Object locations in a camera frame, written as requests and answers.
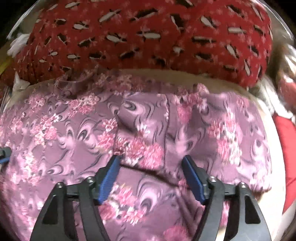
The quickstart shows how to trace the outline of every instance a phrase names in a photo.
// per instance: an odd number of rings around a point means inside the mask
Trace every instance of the laundry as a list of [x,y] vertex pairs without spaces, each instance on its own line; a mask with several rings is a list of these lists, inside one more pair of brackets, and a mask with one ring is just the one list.
[[[223,0],[223,7],[217,1],[205,1],[205,5],[188,0],[152,1],[148,5],[132,4],[133,1],[128,6],[125,0],[112,4],[58,0],[50,4],[38,16],[28,45],[1,75],[1,81],[8,83],[16,70],[20,78],[34,84],[62,75],[60,66],[82,70],[96,64],[108,69],[166,68],[206,73],[243,87],[256,84],[259,65],[264,75],[269,61],[264,53],[271,53],[272,32],[268,15],[259,5],[253,4],[262,21],[252,5],[231,0]],[[49,49],[58,55],[40,63],[39,60],[48,56]],[[80,58],[69,59],[69,54]],[[250,60],[253,74],[245,71],[245,59]],[[48,72],[51,63],[55,68]],[[223,68],[228,64],[236,66],[236,75]]]
[[[55,183],[93,176],[114,153],[124,167],[98,207],[111,240],[120,233],[130,241],[171,241],[174,230],[192,238],[204,207],[185,182],[180,163],[187,154],[224,183],[243,181],[252,191],[268,191],[271,158],[255,104],[234,92],[212,94],[202,84],[195,89],[100,68],[41,83],[0,118],[0,146],[14,149],[1,179],[7,180],[12,227],[29,240]],[[76,229],[84,241],[77,207]],[[225,204],[222,226],[227,211]]]
[[244,60],[244,69],[246,71],[247,76],[250,76],[252,72],[247,59]]

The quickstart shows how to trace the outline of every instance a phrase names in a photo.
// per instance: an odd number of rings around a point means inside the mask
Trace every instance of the pink floral fabric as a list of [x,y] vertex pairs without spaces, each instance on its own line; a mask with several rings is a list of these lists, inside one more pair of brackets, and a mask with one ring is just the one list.
[[[184,155],[225,183],[244,181],[257,193],[271,188],[256,106],[200,84],[185,89],[100,68],[69,73],[8,109],[0,133],[0,146],[12,149],[0,176],[0,221],[22,241],[57,182],[93,176],[113,154],[122,156],[122,168],[98,207],[112,241],[191,239],[204,207],[188,189]],[[228,210],[225,202],[222,226]]]

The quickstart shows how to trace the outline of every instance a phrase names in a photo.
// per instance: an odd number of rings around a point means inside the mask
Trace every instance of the red patterned fabric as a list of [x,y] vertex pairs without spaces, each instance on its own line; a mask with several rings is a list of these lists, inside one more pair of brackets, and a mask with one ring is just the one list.
[[31,83],[69,69],[171,68],[253,86],[271,52],[270,19],[248,0],[60,0],[16,57]]
[[283,211],[285,212],[296,199],[296,127],[292,121],[277,114],[273,116],[273,120],[279,134],[285,162],[286,201]]

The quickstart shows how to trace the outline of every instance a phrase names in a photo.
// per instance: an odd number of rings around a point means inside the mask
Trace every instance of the screw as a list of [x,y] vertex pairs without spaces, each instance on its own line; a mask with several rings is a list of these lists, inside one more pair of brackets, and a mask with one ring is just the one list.
[[214,176],[210,176],[210,182],[215,183],[216,182],[216,178]]
[[88,183],[93,183],[93,182],[94,182],[94,181],[93,181],[93,178],[92,178],[92,177],[88,177],[88,178],[87,178],[87,182],[88,182]]
[[246,184],[244,182],[241,182],[240,185],[242,188],[246,188]]
[[63,184],[62,183],[57,183],[57,187],[58,188],[62,188],[63,187]]

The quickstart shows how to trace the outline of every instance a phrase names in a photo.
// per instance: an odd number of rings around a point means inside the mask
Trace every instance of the pink flower print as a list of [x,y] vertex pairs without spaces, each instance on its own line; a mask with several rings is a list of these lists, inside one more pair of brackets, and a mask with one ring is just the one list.
[[9,174],[10,181],[14,184],[14,186],[18,185],[19,182],[21,181],[21,178],[19,175],[17,175],[17,172],[14,171],[13,173]]
[[115,118],[113,119],[104,119],[102,121],[102,126],[105,128],[105,131],[106,132],[110,132],[112,131],[113,129],[116,129],[117,128],[117,121]]
[[75,116],[77,113],[78,113],[77,110],[70,109],[70,110],[69,110],[69,113],[68,113],[68,116],[69,116],[69,118],[72,118],[72,117]]
[[92,112],[94,110],[93,106],[89,106],[89,105],[82,105],[78,108],[78,112],[81,114],[89,114],[90,112]]
[[197,84],[196,91],[198,93],[206,93],[206,94],[210,93],[207,87],[201,83]]
[[119,202],[121,206],[128,205],[130,207],[133,207],[135,201],[137,200],[137,198],[133,196],[132,189],[130,187],[125,187],[124,185],[120,187],[119,193],[113,194],[112,197],[114,198],[114,200]]
[[114,145],[114,134],[110,134],[108,132],[103,132],[102,135],[98,136],[98,144],[96,145],[97,148],[103,149],[104,151],[109,150]]
[[29,179],[28,183],[30,183],[32,186],[36,186],[39,182],[40,176],[37,176],[36,174],[33,174]]
[[183,86],[178,86],[177,95],[187,95],[188,91]]
[[117,215],[117,208],[115,208],[113,205],[111,205],[108,200],[105,201],[101,206],[99,206],[99,213],[101,216],[101,219],[104,221],[108,221],[110,219],[113,219]]
[[245,97],[237,97],[237,105],[240,109],[240,111],[243,111],[244,109],[248,108],[250,105],[250,102]]
[[49,127],[45,131],[45,139],[54,140],[57,136],[57,129],[54,126]]
[[146,150],[146,144],[140,138],[135,138],[129,142],[126,147],[126,156],[123,163],[131,165],[132,167],[139,161],[144,155]]
[[16,134],[18,130],[22,128],[22,121],[20,117],[14,117],[11,123],[11,131]]
[[242,151],[237,142],[222,138],[218,140],[218,153],[221,155],[223,164],[239,165]]
[[234,119],[227,119],[223,124],[225,126],[224,129],[227,132],[235,133],[237,124]]
[[216,120],[213,120],[212,125],[207,128],[207,133],[209,134],[209,136],[216,139],[220,139],[222,131],[223,128],[221,127],[220,123]]
[[234,113],[229,107],[226,107],[226,119],[233,119],[234,118]]
[[134,226],[143,218],[145,212],[143,210],[137,210],[130,207],[127,211],[123,211],[121,215],[123,222],[128,222]]
[[191,107],[196,105],[199,112],[201,112],[207,107],[207,99],[202,98],[199,93],[193,93],[187,97],[187,104]]
[[155,170],[162,164],[163,156],[164,150],[162,146],[155,143],[146,148],[144,157],[139,162],[139,166],[145,169]]
[[221,158],[224,162],[227,162],[229,159],[230,146],[226,138],[219,139],[218,141],[218,153],[221,155]]
[[94,110],[94,105],[99,101],[99,97],[94,93],[83,96],[69,102],[69,118],[73,117],[77,112],[89,114]]
[[43,125],[43,129],[46,129],[52,126],[53,121],[54,121],[54,116],[48,117],[47,115],[45,115],[41,118],[40,124]]
[[233,142],[230,150],[229,162],[230,164],[239,165],[240,157],[242,155],[242,150],[240,149],[237,142]]
[[178,182],[178,186],[179,186],[179,189],[181,191],[185,191],[189,188],[189,186],[187,185],[187,181],[185,178],[182,178],[179,182]]
[[185,227],[176,225],[163,232],[166,241],[189,241],[189,234]]
[[35,136],[34,136],[34,142],[35,145],[43,145],[45,146],[45,140],[44,140],[45,134],[42,131],[39,131]]
[[143,123],[137,125],[137,131],[140,137],[145,137],[147,134],[150,134],[150,131],[147,130],[147,125]]
[[59,115],[54,113],[53,117],[54,117],[54,123],[59,122]]
[[23,216],[27,216],[27,215],[28,215],[28,210],[27,210],[27,208],[24,207],[24,206],[21,207],[21,212],[22,212],[22,215],[23,215]]
[[122,136],[117,136],[114,146],[114,155],[122,155],[124,154],[126,147],[127,147],[128,141]]
[[186,124],[192,116],[192,107],[188,105],[179,105],[177,107],[177,112],[180,122]]
[[80,102],[78,99],[75,99],[75,100],[71,100],[69,102],[69,106],[73,109],[76,109],[78,106],[79,106]]
[[30,111],[29,111],[29,115],[39,111],[41,109],[42,106],[44,106],[45,104],[45,99],[41,96],[40,93],[38,94],[32,94],[29,97],[29,104],[30,104]]
[[25,163],[29,166],[35,165],[36,164],[36,160],[34,158],[34,155],[31,151],[29,151],[26,155],[25,155]]

